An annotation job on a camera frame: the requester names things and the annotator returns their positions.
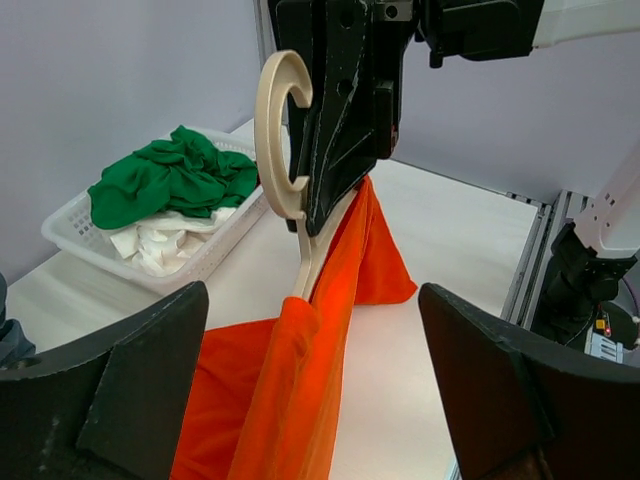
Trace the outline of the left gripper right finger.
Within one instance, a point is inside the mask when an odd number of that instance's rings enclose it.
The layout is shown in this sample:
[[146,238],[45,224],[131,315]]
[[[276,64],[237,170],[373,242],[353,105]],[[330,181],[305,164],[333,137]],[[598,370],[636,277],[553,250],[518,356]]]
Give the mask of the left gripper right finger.
[[464,479],[636,479],[639,371],[561,346],[433,283],[419,310]]

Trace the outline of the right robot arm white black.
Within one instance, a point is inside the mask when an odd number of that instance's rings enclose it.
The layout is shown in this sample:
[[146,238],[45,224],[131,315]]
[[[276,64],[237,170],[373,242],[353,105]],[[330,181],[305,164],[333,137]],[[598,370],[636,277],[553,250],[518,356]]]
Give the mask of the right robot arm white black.
[[[304,233],[315,237],[347,192],[397,144],[410,42],[429,64],[525,57],[538,47],[635,30],[635,1],[272,1],[279,50],[307,69],[313,96],[289,104],[291,173],[306,180]],[[520,324],[596,355],[639,344],[639,316],[615,304],[639,252],[639,157],[592,199],[562,195],[541,246],[546,263]]]

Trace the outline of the green t shirt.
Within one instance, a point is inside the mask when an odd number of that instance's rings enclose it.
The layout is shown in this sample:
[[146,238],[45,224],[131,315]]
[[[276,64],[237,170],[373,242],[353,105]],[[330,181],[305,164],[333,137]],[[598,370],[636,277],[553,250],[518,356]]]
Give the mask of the green t shirt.
[[102,171],[88,188],[91,219],[100,229],[115,230],[167,211],[208,218],[221,207],[240,206],[257,184],[249,156],[179,126]]

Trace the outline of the white t shirt red print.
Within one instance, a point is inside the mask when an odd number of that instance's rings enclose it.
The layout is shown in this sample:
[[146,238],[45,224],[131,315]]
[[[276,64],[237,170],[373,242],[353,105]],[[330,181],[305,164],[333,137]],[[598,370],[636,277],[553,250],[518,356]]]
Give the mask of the white t shirt red print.
[[235,212],[234,207],[221,207],[207,218],[195,218],[167,211],[104,236],[125,264],[165,277],[181,269]]

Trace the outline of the orange t shirt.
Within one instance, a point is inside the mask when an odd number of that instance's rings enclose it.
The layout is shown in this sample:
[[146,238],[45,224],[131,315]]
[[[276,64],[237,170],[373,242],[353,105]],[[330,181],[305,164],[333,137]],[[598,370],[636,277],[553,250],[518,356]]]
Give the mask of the orange t shirt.
[[204,334],[171,477],[325,479],[331,469],[351,314],[416,291],[365,179],[309,300]]

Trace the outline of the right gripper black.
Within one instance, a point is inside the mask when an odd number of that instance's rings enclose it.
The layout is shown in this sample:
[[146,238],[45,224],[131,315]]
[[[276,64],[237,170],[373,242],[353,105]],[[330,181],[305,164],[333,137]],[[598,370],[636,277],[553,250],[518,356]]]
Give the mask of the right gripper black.
[[533,49],[542,8],[541,1],[529,0],[270,1],[277,51],[293,76],[289,179],[306,182],[304,223],[296,230],[319,235],[338,202],[375,165],[375,156],[393,153],[411,40],[429,47],[432,69],[447,57],[524,57]]

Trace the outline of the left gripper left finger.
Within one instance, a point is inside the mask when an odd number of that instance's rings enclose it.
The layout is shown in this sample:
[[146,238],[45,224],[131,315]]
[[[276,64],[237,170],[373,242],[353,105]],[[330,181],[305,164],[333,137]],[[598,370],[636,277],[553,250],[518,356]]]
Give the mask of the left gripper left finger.
[[2,478],[169,478],[208,306],[192,282],[3,368]]

